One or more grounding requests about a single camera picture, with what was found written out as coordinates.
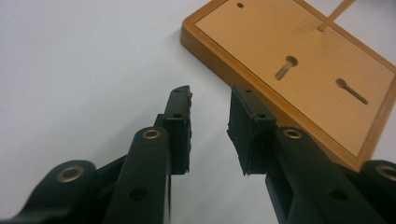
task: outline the white table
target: white table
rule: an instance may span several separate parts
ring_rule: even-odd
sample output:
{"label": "white table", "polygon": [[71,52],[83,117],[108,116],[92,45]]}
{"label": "white table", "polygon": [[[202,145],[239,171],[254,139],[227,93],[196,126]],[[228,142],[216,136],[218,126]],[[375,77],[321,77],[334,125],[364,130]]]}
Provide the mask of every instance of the white table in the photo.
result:
{"label": "white table", "polygon": [[[173,176],[172,223],[277,223],[264,176],[242,176],[227,136],[230,88],[179,44],[206,2],[0,1],[0,219],[54,166],[127,153],[188,84],[191,172]],[[329,14],[339,1],[309,2]],[[395,10],[360,0],[337,22],[396,64]],[[374,159],[396,162],[395,131],[393,109]]]}

